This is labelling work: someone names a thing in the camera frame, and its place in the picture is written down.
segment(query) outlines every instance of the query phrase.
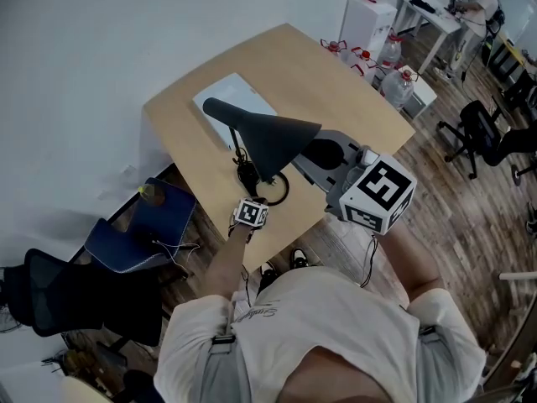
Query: shoe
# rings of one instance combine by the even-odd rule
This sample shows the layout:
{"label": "shoe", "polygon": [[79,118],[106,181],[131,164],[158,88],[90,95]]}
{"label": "shoe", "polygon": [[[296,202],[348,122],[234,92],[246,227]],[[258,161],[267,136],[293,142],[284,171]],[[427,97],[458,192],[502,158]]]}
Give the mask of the shoe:
{"label": "shoe", "polygon": [[526,207],[528,208],[528,222],[534,222],[537,219],[537,209],[534,208],[531,201],[526,203]]}
{"label": "shoe", "polygon": [[310,267],[308,259],[305,257],[304,251],[300,248],[293,249],[291,252],[291,269],[302,269],[303,267]]}
{"label": "shoe", "polygon": [[530,236],[537,236],[537,220],[530,222],[526,222],[526,231]]}
{"label": "shoe", "polygon": [[435,72],[435,75],[437,78],[441,79],[442,81],[451,84],[451,81],[453,81],[453,76],[451,76],[449,73],[445,71],[441,71],[438,67],[435,67],[433,69]]}
{"label": "shoe", "polygon": [[278,271],[274,267],[274,264],[272,264],[270,261],[267,261],[265,264],[261,264],[261,267],[259,267],[259,272],[261,273],[261,276],[263,276],[265,273],[275,273],[278,274]]}

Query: table top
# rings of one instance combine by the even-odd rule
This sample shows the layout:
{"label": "table top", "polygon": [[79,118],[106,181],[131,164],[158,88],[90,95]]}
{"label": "table top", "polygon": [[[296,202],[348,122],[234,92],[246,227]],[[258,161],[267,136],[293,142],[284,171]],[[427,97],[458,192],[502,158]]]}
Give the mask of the table top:
{"label": "table top", "polygon": [[103,393],[80,379],[66,376],[61,380],[63,403],[112,403]]}
{"label": "table top", "polygon": [[422,8],[410,4],[410,0],[403,1],[408,3],[408,5],[423,18],[447,34],[455,33],[457,30],[461,29],[461,23],[444,9],[447,4],[442,4],[438,0],[423,0],[436,10],[436,13],[429,13]]}
{"label": "table top", "polygon": [[505,47],[511,53],[513,58],[516,59],[516,61],[520,65],[525,65],[526,64],[526,59],[522,56],[522,54],[520,53],[520,50],[518,48],[515,48],[514,46],[512,46],[508,42],[508,37],[505,35],[505,32],[500,30],[500,32],[498,33],[498,37],[500,38],[500,40],[502,40],[502,43],[505,45]]}
{"label": "table top", "polygon": [[[207,61],[144,105],[155,132],[186,183],[225,238],[229,217],[247,192],[225,148],[192,98],[233,72],[279,116],[321,123],[379,153],[395,153],[414,130],[373,88],[330,52],[288,24],[261,33]],[[271,207],[253,235],[244,264],[249,271],[271,259],[325,215],[324,192],[293,165],[283,173],[288,198]]]}

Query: standing person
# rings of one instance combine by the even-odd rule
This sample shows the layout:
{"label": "standing person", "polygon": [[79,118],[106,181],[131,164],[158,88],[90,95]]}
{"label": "standing person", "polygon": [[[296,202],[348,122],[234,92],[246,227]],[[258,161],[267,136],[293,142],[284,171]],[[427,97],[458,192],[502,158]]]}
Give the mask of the standing person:
{"label": "standing person", "polygon": [[531,89],[537,86],[537,60],[529,56],[527,50],[522,50],[521,53],[527,63],[524,65],[524,71],[513,86],[502,92],[505,102],[511,109],[522,106],[528,99]]}
{"label": "standing person", "polygon": [[451,54],[451,60],[444,70],[434,68],[435,74],[446,82],[451,82],[456,71],[466,59],[468,51],[472,50],[478,40],[487,36],[487,21],[493,17],[499,8],[498,0],[476,0],[471,3],[456,2],[456,9],[462,12],[461,31],[458,33],[456,48]]}
{"label": "standing person", "polygon": [[201,298],[174,310],[154,378],[166,403],[453,403],[472,396],[485,353],[434,259],[403,223],[378,240],[409,296],[406,310],[336,270],[309,267],[296,249],[289,272],[262,266],[255,303],[233,318],[250,233],[234,227]]}

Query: wooden floor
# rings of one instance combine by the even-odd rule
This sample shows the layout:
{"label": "wooden floor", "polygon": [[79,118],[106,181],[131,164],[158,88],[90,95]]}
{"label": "wooden floor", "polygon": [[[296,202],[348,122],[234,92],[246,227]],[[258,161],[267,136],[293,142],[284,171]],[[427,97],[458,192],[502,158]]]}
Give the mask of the wooden floor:
{"label": "wooden floor", "polygon": [[[419,41],[403,42],[404,62],[418,68],[436,36],[437,32],[430,26],[420,31]],[[434,65],[431,64],[424,79],[436,91],[438,99],[417,120],[411,121],[416,134],[396,154],[396,158],[415,174],[419,182],[414,201],[403,219],[430,249],[448,289],[480,344],[484,348],[491,345],[501,348],[509,341],[519,321],[519,317],[510,316],[509,311],[526,307],[537,288],[534,281],[498,280],[501,271],[537,270],[532,239],[524,229],[525,204],[532,198],[537,180],[530,174],[522,179],[520,187],[512,182],[510,165],[516,163],[524,168],[528,163],[527,157],[522,155],[509,156],[495,168],[486,166],[477,158],[478,179],[475,181],[467,179],[470,163],[464,155],[451,164],[444,162],[443,157],[450,152],[450,147],[439,137],[436,124],[440,120],[456,124],[459,112],[470,101],[467,95],[472,100],[474,97],[482,100],[488,106],[498,83],[479,57],[468,72],[464,86],[466,93],[460,85],[449,86],[437,81],[432,75]],[[522,124],[520,117],[508,123],[513,126]],[[185,187],[177,173],[170,175],[169,179]],[[128,217],[129,212],[126,212],[117,225],[125,227]],[[369,234],[362,228],[326,216],[292,246],[284,249],[274,261],[278,268],[286,270],[289,252],[300,246],[313,263],[336,268],[361,282],[369,241]],[[202,248],[190,256],[188,263],[187,253],[180,252],[177,260],[194,276],[163,290],[163,305],[167,311],[196,297],[199,278],[223,242],[199,205],[184,242],[200,243]],[[163,279],[173,272],[173,267],[163,268]],[[252,298],[258,281],[258,273],[252,274],[248,282]],[[408,303],[381,250],[375,255],[368,289],[403,305]],[[245,302],[238,307],[242,311],[247,308]],[[111,343],[117,338],[106,331],[77,332],[71,333],[71,336],[81,348],[90,352],[95,349],[95,341]],[[129,343],[123,353],[128,356],[130,369],[141,369],[151,374],[156,370],[159,348],[141,348]],[[121,373],[117,366],[102,364],[99,375],[112,391],[118,391],[121,389]]]}

